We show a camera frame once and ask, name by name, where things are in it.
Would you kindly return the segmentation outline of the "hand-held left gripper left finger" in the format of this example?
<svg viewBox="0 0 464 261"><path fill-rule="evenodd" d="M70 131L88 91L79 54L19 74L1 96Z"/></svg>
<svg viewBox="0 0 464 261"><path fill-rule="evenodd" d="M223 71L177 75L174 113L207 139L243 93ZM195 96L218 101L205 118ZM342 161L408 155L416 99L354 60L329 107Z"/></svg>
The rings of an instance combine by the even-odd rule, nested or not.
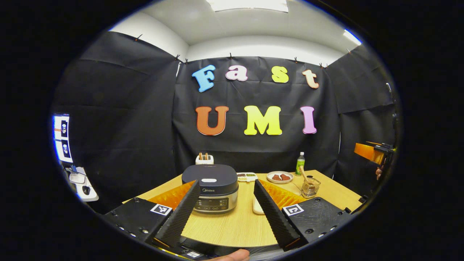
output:
<svg viewBox="0 0 464 261"><path fill-rule="evenodd" d="M185 185L188 191L181 196L176 208L160 200L153 203L134 197L103 215L103 218L138 241L161 248L174 248L179 245L181 233L200 194L198 180Z"/></svg>

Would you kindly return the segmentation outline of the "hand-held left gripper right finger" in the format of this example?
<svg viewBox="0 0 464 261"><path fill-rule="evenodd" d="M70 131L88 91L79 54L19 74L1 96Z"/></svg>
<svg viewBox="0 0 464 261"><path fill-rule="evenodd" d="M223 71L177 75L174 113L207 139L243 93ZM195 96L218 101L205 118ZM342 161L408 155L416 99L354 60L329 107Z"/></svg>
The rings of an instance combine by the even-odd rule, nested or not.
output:
<svg viewBox="0 0 464 261"><path fill-rule="evenodd" d="M272 195L272 190L285 189L258 179L254 184L257 198L280 248L289 251L304 245L312 245L323 237L345 226L354 218L353 212L342 210L321 197L300 203L285 201L278 206L283 195Z"/></svg>

